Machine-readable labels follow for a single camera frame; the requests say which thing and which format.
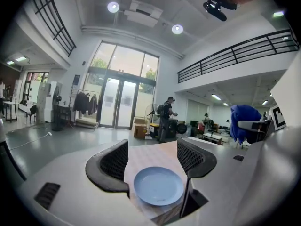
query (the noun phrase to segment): white cable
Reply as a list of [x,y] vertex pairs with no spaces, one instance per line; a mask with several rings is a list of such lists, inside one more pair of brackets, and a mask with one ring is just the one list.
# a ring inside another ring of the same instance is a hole
[[33,140],[33,141],[26,142],[25,144],[20,145],[20,146],[17,146],[17,147],[15,147],[15,148],[13,148],[13,149],[10,149],[10,151],[12,151],[12,150],[14,150],[14,149],[17,149],[17,148],[19,148],[19,147],[22,147],[22,146],[24,146],[24,145],[27,145],[27,144],[29,144],[29,143],[35,142],[35,141],[37,141],[37,140],[40,140],[40,139],[42,139],[42,138],[44,138],[44,137],[46,137],[46,136],[48,136],[48,135],[52,136],[52,134],[51,134],[50,132],[48,132],[46,135],[44,135],[44,136],[42,136],[42,137],[39,137],[38,139],[35,139],[35,140]]

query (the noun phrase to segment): round ceiling light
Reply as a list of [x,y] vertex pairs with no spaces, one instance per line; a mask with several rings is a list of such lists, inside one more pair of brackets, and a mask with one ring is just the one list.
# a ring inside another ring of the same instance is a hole
[[179,24],[173,26],[172,31],[174,34],[181,34],[183,32],[183,27]]
[[116,2],[110,2],[108,4],[108,10],[111,12],[111,13],[116,13],[118,12],[119,10],[119,4],[116,3]]

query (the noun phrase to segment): ceiling air conditioning unit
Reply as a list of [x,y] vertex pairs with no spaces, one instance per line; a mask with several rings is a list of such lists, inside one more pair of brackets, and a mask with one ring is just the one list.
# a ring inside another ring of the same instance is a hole
[[125,10],[127,19],[153,28],[163,13],[163,10],[144,2],[132,0],[130,10]]

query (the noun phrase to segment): black shirt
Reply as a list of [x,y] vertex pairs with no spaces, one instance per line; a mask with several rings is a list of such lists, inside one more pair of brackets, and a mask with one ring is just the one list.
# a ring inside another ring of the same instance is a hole
[[164,104],[163,104],[163,118],[165,119],[168,119],[169,118],[169,109],[172,108],[171,107],[171,104],[166,101]]

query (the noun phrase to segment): brown wall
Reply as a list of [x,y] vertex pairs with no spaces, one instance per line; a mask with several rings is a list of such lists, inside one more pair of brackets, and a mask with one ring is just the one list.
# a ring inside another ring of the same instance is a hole
[[5,87],[9,85],[11,86],[9,95],[12,95],[15,87],[15,81],[20,78],[20,72],[0,64],[0,78],[3,79]]

